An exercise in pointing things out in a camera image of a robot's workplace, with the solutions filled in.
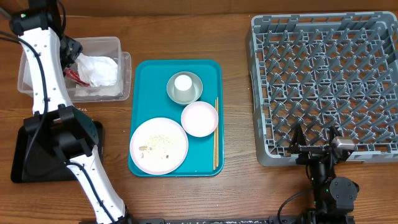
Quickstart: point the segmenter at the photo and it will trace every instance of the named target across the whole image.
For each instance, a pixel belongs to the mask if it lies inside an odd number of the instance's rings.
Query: wooden surface
[[[67,15],[148,16],[279,12],[398,10],[396,0],[62,0]],[[0,0],[10,13],[28,8],[28,0]]]
[[[261,218],[310,186],[304,167],[263,167],[256,160],[253,99],[244,38],[251,16],[73,18],[71,37],[117,36],[134,69],[149,59],[211,58],[223,71],[225,166],[209,178],[138,178],[127,167],[132,93],[114,103],[79,103],[106,130],[104,168],[137,218]],[[0,22],[7,30],[7,22]],[[95,218],[78,182],[13,184],[17,131],[32,116],[32,98],[16,88],[21,47],[0,41],[0,223],[77,223]],[[339,176],[361,187],[357,223],[397,223],[398,164],[340,164]],[[311,197],[289,203],[284,215],[312,206]]]

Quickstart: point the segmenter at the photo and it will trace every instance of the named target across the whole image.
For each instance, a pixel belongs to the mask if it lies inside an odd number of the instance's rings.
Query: gray dish rack
[[[257,160],[293,166],[300,123],[310,146],[334,125],[349,161],[398,161],[398,23],[391,12],[255,16],[247,37]]]

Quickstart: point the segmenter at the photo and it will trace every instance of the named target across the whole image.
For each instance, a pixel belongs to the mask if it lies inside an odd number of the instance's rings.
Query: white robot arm
[[[29,6],[34,9],[21,12],[20,17],[13,17],[10,22],[12,31],[30,45],[21,43],[27,55],[34,92],[34,117],[25,119],[25,128],[34,129],[28,133],[39,136],[37,144],[53,151],[50,153],[75,175],[93,206],[97,223],[132,223],[132,217],[102,166],[95,125],[91,118],[74,108],[65,86],[62,70],[81,52],[80,44],[64,36],[56,0],[29,1]],[[77,45],[75,52],[70,43]],[[48,99],[46,111],[42,73],[35,53],[39,55],[44,70]],[[45,128],[39,125],[41,119],[45,119],[42,121]]]

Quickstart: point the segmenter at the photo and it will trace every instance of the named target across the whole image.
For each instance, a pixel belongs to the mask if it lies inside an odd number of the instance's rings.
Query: wooden chopsticks
[[[216,99],[215,108],[216,108],[217,116],[218,116],[218,97]],[[214,131],[213,170],[216,170],[216,168],[218,167],[218,163],[219,163],[220,151],[218,150],[218,147],[219,147],[219,143],[218,143],[218,125],[217,125],[217,128]]]

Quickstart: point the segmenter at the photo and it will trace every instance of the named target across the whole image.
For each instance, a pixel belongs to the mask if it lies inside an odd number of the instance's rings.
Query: wooden table
[[[256,160],[253,99],[245,35],[252,15],[68,18],[70,37],[116,36],[142,61],[211,58],[223,71],[225,166],[209,178],[138,178],[127,167],[132,93],[122,102],[79,103],[106,130],[104,167],[119,196],[137,218],[265,218],[310,186],[304,167],[263,167]],[[8,30],[6,21],[1,30]],[[78,182],[13,184],[17,131],[32,116],[32,98],[16,88],[21,47],[0,41],[0,222],[77,223],[95,215]],[[359,184],[357,223],[397,223],[398,164],[340,164],[339,176]],[[290,202],[284,215],[312,206],[310,197]]]

